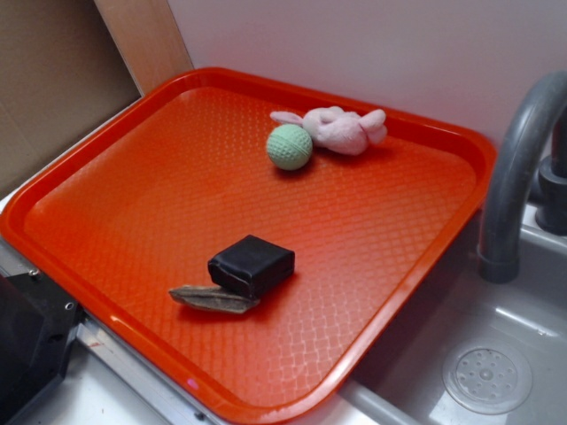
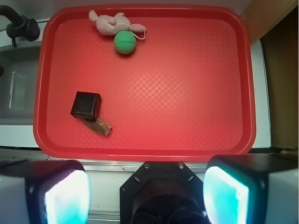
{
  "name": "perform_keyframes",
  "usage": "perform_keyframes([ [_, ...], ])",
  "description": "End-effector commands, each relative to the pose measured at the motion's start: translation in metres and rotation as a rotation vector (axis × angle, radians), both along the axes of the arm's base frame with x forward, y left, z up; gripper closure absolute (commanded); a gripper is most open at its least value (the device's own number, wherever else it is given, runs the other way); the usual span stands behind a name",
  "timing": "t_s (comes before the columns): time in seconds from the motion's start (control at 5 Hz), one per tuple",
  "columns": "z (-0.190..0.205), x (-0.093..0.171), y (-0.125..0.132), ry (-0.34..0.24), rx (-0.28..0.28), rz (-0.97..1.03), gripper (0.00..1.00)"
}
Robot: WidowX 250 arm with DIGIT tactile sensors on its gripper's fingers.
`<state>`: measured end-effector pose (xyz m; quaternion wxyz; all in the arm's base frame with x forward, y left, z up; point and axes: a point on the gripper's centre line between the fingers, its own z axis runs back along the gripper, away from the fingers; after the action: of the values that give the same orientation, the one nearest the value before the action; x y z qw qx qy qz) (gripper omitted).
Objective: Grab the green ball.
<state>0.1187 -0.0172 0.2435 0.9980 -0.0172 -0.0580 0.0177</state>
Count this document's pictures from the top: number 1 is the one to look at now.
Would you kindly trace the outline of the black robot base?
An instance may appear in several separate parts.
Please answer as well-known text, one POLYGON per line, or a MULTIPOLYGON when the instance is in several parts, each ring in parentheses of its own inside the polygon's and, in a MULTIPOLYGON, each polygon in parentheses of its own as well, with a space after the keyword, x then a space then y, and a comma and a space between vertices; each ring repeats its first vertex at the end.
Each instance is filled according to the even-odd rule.
POLYGON ((1 278, 1 422, 13 424, 66 377, 82 308, 38 270, 1 278))

